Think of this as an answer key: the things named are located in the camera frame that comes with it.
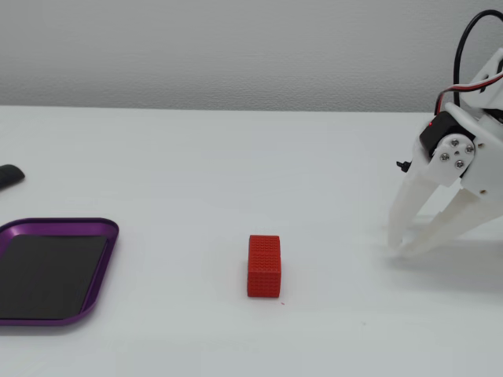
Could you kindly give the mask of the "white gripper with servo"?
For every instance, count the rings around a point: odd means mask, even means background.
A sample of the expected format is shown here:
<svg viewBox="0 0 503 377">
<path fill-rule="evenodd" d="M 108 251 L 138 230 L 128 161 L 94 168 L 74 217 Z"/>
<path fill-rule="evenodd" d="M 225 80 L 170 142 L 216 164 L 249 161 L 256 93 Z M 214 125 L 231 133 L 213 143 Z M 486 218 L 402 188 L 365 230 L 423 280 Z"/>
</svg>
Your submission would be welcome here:
<svg viewBox="0 0 503 377">
<path fill-rule="evenodd" d="M 440 186 L 461 187 L 410 243 L 402 236 Z M 502 124 L 449 103 L 414 142 L 409 169 L 388 216 L 387 245 L 401 256 L 423 254 L 502 216 Z"/>
</svg>

